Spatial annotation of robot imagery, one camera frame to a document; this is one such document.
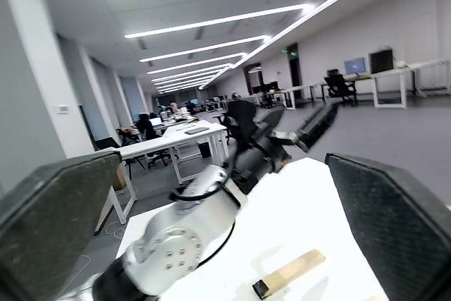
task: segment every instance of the wall switch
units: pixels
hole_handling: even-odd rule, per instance
[[[58,105],[56,107],[56,114],[69,114],[69,105]]]

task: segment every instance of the doorway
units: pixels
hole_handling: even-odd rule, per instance
[[[299,63],[299,54],[297,53],[297,43],[287,47],[288,63],[290,64],[291,83],[293,87],[302,85],[301,66]],[[295,100],[303,100],[303,91],[295,91]]]

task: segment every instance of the person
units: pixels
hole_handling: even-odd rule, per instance
[[[175,102],[170,102],[169,106],[172,108],[172,112],[173,113],[177,113],[178,112],[178,106]]]
[[[136,128],[141,134],[144,134],[147,140],[159,137],[154,130],[154,126],[149,121],[149,114],[142,113],[139,115],[140,119],[136,122]]]

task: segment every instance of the black robot arm segment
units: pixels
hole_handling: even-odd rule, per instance
[[[338,104],[326,104],[317,109],[296,132],[274,132],[282,115],[283,107],[276,107],[257,122],[259,129],[249,145],[237,158],[231,178],[244,194],[267,173],[277,173],[290,158],[285,146],[298,146],[308,152],[332,125]]]

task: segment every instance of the trash bin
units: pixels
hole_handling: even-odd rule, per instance
[[[205,159],[211,156],[210,146],[208,142],[197,143],[197,146],[199,148],[200,154],[202,155],[202,158]]]

